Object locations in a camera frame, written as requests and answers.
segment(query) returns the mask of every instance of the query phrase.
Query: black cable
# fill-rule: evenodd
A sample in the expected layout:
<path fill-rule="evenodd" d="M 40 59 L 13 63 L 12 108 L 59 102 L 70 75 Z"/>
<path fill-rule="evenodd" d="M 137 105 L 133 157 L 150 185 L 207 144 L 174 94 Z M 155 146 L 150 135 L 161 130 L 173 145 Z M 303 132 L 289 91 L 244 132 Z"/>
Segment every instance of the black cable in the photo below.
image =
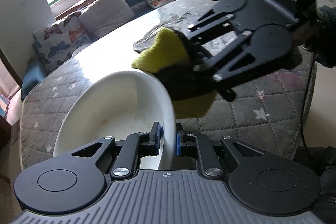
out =
<path fill-rule="evenodd" d="M 309 158 L 311 160 L 314 160 L 314 158 L 312 157 L 312 155 L 310 154 L 308 147 L 306 145 L 306 141 L 305 141 L 305 136 L 303 134 L 303 111 L 305 110 L 305 102 L 306 102 L 306 98 L 307 98 L 307 94 L 308 94 L 308 90 L 309 90 L 309 83 L 310 83 L 310 79 L 312 76 L 312 71 L 313 71 L 313 67 L 315 65 L 315 53 L 313 53 L 312 55 L 312 61 L 311 61 L 311 65 L 310 65 L 310 72 L 309 72 L 309 76 L 308 76 L 308 83 L 307 83 L 307 87 L 306 90 L 304 92 L 304 96 L 303 96 L 303 105 L 302 105 L 302 111 L 301 111 L 301 117 L 300 117 L 300 124 L 301 124 L 301 139 L 302 139 L 302 143 L 303 143 L 303 147 L 306 150 Z"/>

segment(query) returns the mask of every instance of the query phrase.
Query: silver screw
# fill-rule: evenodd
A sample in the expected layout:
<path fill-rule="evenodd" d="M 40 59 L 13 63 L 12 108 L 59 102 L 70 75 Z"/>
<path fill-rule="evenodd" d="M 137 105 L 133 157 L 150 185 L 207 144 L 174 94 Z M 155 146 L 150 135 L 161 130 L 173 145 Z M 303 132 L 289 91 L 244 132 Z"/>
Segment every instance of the silver screw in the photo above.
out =
<path fill-rule="evenodd" d="M 208 168 L 205 173 L 208 176 L 216 177 L 222 174 L 222 170 L 219 168 Z"/>
<path fill-rule="evenodd" d="M 200 65 L 194 65 L 193 66 L 193 71 L 199 71 L 201 69 Z"/>
<path fill-rule="evenodd" d="M 115 170 L 113 170 L 113 175 L 115 176 L 125 176 L 129 174 L 129 170 L 127 168 L 124 167 L 120 167 L 120 168 L 115 168 Z"/>
<path fill-rule="evenodd" d="M 216 73 L 216 74 L 212 77 L 212 79 L 213 79 L 214 81 L 216 81 L 216 82 L 220 82 L 221 80 L 223 80 L 223 77 L 222 77 L 222 75 L 220 75 L 219 73 Z"/>
<path fill-rule="evenodd" d="M 248 37 L 252 34 L 252 32 L 250 30 L 245 30 L 244 32 L 241 33 L 242 35 Z"/>

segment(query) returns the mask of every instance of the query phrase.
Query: white bowl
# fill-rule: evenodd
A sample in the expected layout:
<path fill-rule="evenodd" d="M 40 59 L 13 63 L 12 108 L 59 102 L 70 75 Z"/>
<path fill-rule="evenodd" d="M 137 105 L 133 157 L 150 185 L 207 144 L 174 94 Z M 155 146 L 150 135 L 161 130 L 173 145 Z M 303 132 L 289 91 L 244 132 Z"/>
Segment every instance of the white bowl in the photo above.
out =
<path fill-rule="evenodd" d="M 141 159 L 142 169 L 169 169 L 176 146 L 176 120 L 171 99 L 162 83 L 141 70 L 112 73 L 94 83 L 75 102 L 59 130 L 53 156 L 97 138 L 150 132 L 163 126 L 160 153 Z"/>

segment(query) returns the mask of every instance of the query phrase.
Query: yellow sponge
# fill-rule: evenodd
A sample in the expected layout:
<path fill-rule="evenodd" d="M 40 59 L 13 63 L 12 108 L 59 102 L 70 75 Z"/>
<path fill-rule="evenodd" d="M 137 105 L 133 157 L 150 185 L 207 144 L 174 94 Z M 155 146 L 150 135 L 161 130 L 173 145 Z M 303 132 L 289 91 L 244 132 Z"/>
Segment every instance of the yellow sponge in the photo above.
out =
<path fill-rule="evenodd" d="M 154 41 L 154 45 L 140 53 L 133 61 L 132 68 L 157 73 L 172 65 L 187 65 L 190 62 L 189 55 L 177 34 L 168 28 L 161 28 Z M 216 92 L 173 101 L 176 119 L 198 118 L 203 116 L 212 102 Z"/>

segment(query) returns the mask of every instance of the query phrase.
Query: star pattern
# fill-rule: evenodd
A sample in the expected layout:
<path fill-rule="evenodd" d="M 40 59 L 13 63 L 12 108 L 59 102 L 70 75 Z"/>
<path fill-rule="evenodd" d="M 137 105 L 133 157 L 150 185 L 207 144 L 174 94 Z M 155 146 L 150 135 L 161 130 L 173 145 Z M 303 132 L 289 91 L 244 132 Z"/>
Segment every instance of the star pattern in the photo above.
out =
<path fill-rule="evenodd" d="M 258 97 L 260 99 L 264 98 L 264 97 L 268 97 L 267 95 L 265 95 L 265 92 L 262 90 L 262 91 L 258 91 Z"/>
<path fill-rule="evenodd" d="M 265 113 L 265 110 L 263 109 L 263 108 L 260 108 L 260 110 L 256 110 L 256 109 L 253 109 L 253 112 L 255 113 L 255 114 L 257 114 L 257 116 L 256 116 L 256 120 L 259 120 L 259 119 L 264 119 L 264 120 L 267 120 L 266 119 L 266 116 L 268 116 L 268 115 L 266 115 L 266 113 Z"/>
<path fill-rule="evenodd" d="M 53 148 L 53 147 L 52 147 L 51 145 L 49 145 L 49 146 L 46 148 L 47 152 L 50 153 L 50 151 L 52 150 L 52 148 Z"/>

